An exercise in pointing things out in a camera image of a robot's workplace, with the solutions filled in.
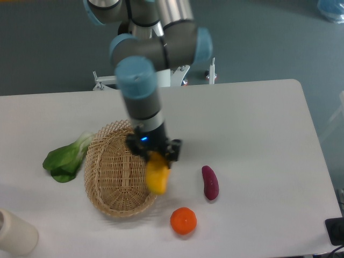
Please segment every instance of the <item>wicker basket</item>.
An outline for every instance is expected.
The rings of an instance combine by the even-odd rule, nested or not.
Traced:
[[[150,207],[156,195],[145,183],[145,162],[125,145],[132,132],[128,121],[102,128],[86,155],[85,187],[93,203],[111,217],[129,217]]]

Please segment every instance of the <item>white cylindrical container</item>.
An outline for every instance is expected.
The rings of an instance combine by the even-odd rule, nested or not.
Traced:
[[[38,231],[30,223],[0,208],[0,249],[14,255],[26,255],[38,242]]]

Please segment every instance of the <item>green leafy vegetable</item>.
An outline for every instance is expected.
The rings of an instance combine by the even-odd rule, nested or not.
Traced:
[[[73,180],[94,136],[93,133],[83,132],[72,144],[49,152],[43,168],[50,171],[51,176],[60,183]]]

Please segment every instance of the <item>black cable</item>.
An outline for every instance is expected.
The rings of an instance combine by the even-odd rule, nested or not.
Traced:
[[[333,254],[335,252],[337,252],[339,249],[342,249],[344,248],[344,245],[340,246],[340,247],[337,247],[335,250],[333,250],[332,252],[329,253],[329,255],[326,257],[326,258],[332,258],[333,257]]]

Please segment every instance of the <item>yellow bell pepper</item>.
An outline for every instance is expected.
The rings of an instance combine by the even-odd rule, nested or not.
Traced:
[[[166,192],[170,169],[166,159],[158,152],[152,152],[146,165],[146,184],[148,189],[156,194]]]

